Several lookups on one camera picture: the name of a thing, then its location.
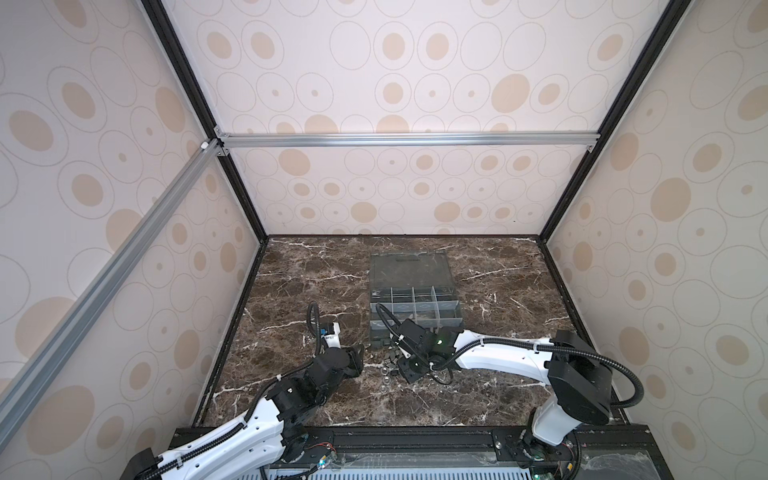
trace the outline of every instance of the robotic arm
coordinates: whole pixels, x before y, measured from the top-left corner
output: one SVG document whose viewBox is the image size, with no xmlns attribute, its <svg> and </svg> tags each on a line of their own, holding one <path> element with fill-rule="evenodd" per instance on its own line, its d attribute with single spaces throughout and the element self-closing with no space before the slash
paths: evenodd
<svg viewBox="0 0 768 480">
<path fill-rule="evenodd" d="M 339 324 L 320 323 L 316 303 L 307 311 L 307 326 L 316 337 L 316 355 L 310 362 L 267 383 L 247 412 L 207 435 L 158 457 L 151 449 L 137 453 L 120 480 L 229 480 L 280 459 L 299 458 L 309 437 L 303 423 L 344 379 L 362 373 L 361 352 L 340 347 Z M 322 457 L 313 468 L 327 462 Z"/>
<path fill-rule="evenodd" d="M 551 386 L 554 394 L 532 413 L 521 439 L 521 449 L 531 458 L 560 445 L 581 423 L 607 425 L 612 406 L 634 406 L 643 398 L 642 383 L 627 367 L 597 354 L 574 333 L 559 330 L 553 339 L 532 340 L 485 336 L 457 327 L 434 333 L 410 319 L 400 322 L 382 304 L 376 309 L 402 352 L 397 364 L 409 383 L 442 369 L 490 369 Z M 611 404 L 611 369 L 634 384 L 629 400 Z"/>
</svg>

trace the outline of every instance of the brown marble surface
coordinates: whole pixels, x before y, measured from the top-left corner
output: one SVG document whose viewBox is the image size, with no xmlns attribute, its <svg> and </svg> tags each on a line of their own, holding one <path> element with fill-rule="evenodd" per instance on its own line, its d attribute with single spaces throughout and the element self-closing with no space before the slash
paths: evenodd
<svg viewBox="0 0 768 480">
<path fill-rule="evenodd" d="M 346 380 L 310 425 L 520 425 L 550 395 L 530 379 L 463 370 L 450 386 L 409 385 L 382 367 L 387 349 L 368 338 L 370 254 L 445 251 L 467 328 L 517 338 L 573 329 L 536 244 L 518 238 L 277 237 L 266 249 L 204 425 L 242 413 L 264 379 L 311 355 L 304 323 L 316 300 L 341 325 L 344 346 L 366 344 L 365 371 Z"/>
</svg>

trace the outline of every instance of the white plastic part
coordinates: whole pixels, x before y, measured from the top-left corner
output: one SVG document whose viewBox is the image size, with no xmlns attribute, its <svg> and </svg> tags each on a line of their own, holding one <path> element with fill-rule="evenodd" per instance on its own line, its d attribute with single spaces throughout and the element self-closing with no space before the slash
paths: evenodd
<svg viewBox="0 0 768 480">
<path fill-rule="evenodd" d="M 459 333 L 453 346 L 458 350 L 470 342 L 475 340 L 482 341 L 485 338 L 488 338 L 488 336 L 480 335 L 471 330 L 464 330 Z M 539 345 L 551 345 L 548 338 L 519 340 L 522 342 L 536 342 Z M 485 343 L 470 349 L 460 356 L 456 360 L 456 365 L 463 369 L 488 369 L 498 372 L 515 373 L 549 385 L 544 362 L 549 361 L 551 358 L 552 354 L 550 352 L 534 352 L 533 350 L 522 349 L 516 346 Z"/>
<path fill-rule="evenodd" d="M 231 480 L 254 468 L 276 462 L 285 450 L 281 444 L 283 422 L 277 419 L 278 413 L 272 400 L 261 399 L 245 429 L 211 450 L 190 458 L 181 468 L 172 468 L 163 474 L 162 479 Z M 243 423 L 244 416 L 237 416 L 194 442 L 164 452 L 159 466 L 175 463 L 183 454 L 221 437 L 238 423 Z"/>
<path fill-rule="evenodd" d="M 333 322 L 333 333 L 323 335 L 323 338 L 326 340 L 329 347 L 335 346 L 336 348 L 341 348 L 341 340 L 339 340 L 340 333 L 341 327 L 339 327 L 339 323 Z"/>
<path fill-rule="evenodd" d="M 563 438 L 579 425 L 579 420 L 565 413 L 558 405 L 558 397 L 553 393 L 544 405 L 536 409 L 531 433 L 544 443 L 560 445 Z"/>
</svg>

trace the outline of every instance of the slotted light blue panel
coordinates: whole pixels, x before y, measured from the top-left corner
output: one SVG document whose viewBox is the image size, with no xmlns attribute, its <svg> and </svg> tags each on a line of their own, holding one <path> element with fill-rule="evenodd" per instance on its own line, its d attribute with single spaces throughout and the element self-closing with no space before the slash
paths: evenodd
<svg viewBox="0 0 768 480">
<path fill-rule="evenodd" d="M 270 470 L 269 480 L 301 471 L 292 468 Z M 260 480 L 259 471 L 255 469 L 237 480 Z M 517 467 L 346 468 L 340 472 L 329 468 L 311 475 L 310 480 L 531 480 L 531 476 L 528 470 Z"/>
</svg>

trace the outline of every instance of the patterned wallpaper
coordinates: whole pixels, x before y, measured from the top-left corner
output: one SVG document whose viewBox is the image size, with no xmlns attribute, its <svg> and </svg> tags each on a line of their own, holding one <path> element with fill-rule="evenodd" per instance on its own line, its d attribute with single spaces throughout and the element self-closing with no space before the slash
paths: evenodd
<svg viewBox="0 0 768 480">
<path fill-rule="evenodd" d="M 0 480 L 118 478 L 189 425 L 257 248 L 224 178 L 211 160 L 0 455 Z"/>
<path fill-rule="evenodd" d="M 225 131 L 588 130 L 666 0 L 165 0 Z"/>
<path fill-rule="evenodd" d="M 268 233 L 538 234 L 584 145 L 233 149 Z"/>
<path fill-rule="evenodd" d="M 202 134 L 133 2 L 0 4 L 0 392 Z"/>
<path fill-rule="evenodd" d="M 699 2 L 550 244 L 678 480 L 768 472 L 766 126 L 768 1 Z"/>
</svg>

